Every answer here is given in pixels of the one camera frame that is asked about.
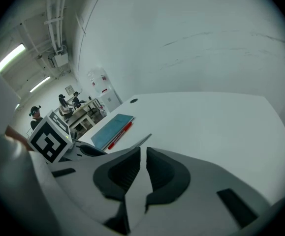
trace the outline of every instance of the ceiling light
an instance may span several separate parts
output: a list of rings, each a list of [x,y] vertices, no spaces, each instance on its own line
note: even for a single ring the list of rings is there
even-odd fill
[[[40,83],[38,83],[35,87],[33,87],[30,92],[33,92],[36,88],[38,88],[41,84],[43,84],[45,81],[47,81],[47,80],[49,80],[49,79],[50,79],[50,77],[48,76],[45,80],[42,80],[42,81],[41,81]]]
[[[5,66],[13,60],[17,55],[25,50],[23,44],[19,45],[15,48],[11,53],[9,53],[1,62],[0,62],[0,72],[5,68]]]

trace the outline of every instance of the white table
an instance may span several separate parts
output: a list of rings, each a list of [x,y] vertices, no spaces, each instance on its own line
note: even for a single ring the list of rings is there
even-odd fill
[[[84,129],[86,129],[85,125],[82,123],[84,120],[88,120],[89,123],[94,127],[95,123],[94,121],[92,121],[92,119],[88,116],[87,111],[84,109],[85,107],[89,106],[91,103],[94,103],[97,99],[94,98],[90,101],[87,101],[85,104],[81,105],[80,108],[78,108],[77,110],[75,110],[72,113],[72,117],[70,118],[70,120],[68,122],[70,122],[71,124],[69,125],[70,128],[75,128],[77,125],[82,125],[84,127]],[[81,114],[82,112],[86,112],[85,115],[83,115],[81,118],[78,119],[78,121],[75,121],[74,116],[76,116],[76,114]]]
[[[130,104],[135,98],[138,101]],[[152,133],[141,146],[141,169],[131,187],[143,181],[145,186],[140,192],[130,189],[126,194],[131,228],[143,216],[145,196],[152,192],[147,183],[146,147],[220,165],[256,189],[270,204],[285,197],[285,127],[264,97],[213,92],[136,95],[80,140],[93,144],[91,137],[118,113],[136,118],[115,146],[105,150],[107,153],[128,148]]]
[[[90,101],[87,101],[85,104],[81,105],[80,108],[76,109],[76,110],[73,112],[72,115],[75,115],[75,114],[76,114],[77,112],[79,112],[81,109],[84,109],[85,107],[89,106],[90,104],[95,103],[96,100],[97,100],[97,99],[94,98],[94,99],[92,99],[92,100],[90,100]]]

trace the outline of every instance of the notebook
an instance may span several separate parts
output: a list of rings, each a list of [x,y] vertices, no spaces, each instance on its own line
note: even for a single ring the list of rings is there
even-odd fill
[[[127,123],[133,120],[133,116],[117,114],[104,127],[102,127],[91,140],[95,147],[106,149],[107,146],[116,138]]]

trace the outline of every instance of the red pen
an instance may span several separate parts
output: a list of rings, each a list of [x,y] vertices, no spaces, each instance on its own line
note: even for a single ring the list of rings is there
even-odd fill
[[[115,140],[108,146],[108,149],[111,149],[115,143],[123,136],[123,134],[130,128],[132,125],[132,122],[129,122],[124,129],[118,134],[118,136],[115,138]]]

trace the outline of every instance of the white wall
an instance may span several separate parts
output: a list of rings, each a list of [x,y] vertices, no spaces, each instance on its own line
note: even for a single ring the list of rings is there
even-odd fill
[[[89,94],[86,74],[101,66],[123,101],[168,91],[263,95],[285,124],[285,19],[270,0],[86,0],[79,15],[86,36],[77,29],[72,61]]]
[[[23,136],[27,137],[26,132],[31,128],[32,117],[29,116],[32,106],[40,105],[40,115],[43,117],[51,110],[55,110],[59,106],[58,95],[63,94],[65,99],[73,97],[68,95],[65,88],[72,85],[75,91],[81,91],[81,88],[75,78],[71,74],[67,74],[47,84],[45,87],[38,90],[35,95],[29,99],[24,105],[19,107],[14,115],[11,126]],[[87,99],[87,96],[81,94],[80,99]]]

